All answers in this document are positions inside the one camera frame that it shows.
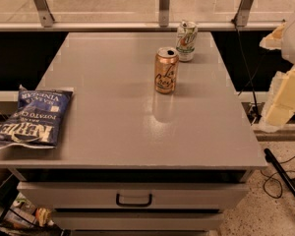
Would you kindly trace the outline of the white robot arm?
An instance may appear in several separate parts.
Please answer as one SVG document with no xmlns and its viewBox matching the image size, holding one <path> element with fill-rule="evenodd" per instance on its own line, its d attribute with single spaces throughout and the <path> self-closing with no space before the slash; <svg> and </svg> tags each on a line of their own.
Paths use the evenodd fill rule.
<svg viewBox="0 0 295 236">
<path fill-rule="evenodd" d="M 295 114 L 295 12 L 286 23 L 264 37 L 260 47 L 280 50 L 282 58 L 292 64 L 288 72 L 275 73 L 262 110 L 260 129 L 273 133 L 282 128 Z"/>
</svg>

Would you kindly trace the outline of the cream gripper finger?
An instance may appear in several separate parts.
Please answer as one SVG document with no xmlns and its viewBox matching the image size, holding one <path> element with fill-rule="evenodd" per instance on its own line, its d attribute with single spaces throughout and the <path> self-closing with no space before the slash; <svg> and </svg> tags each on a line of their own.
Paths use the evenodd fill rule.
<svg viewBox="0 0 295 236">
<path fill-rule="evenodd" d="M 295 65 L 272 78 L 262 110 L 261 128 L 282 128 L 295 114 Z"/>
<path fill-rule="evenodd" d="M 286 23 L 283 23 L 280 26 L 278 26 L 273 32 L 265 36 L 260 42 L 260 47 L 267 50 L 280 50 L 281 40 L 285 26 Z"/>
</svg>

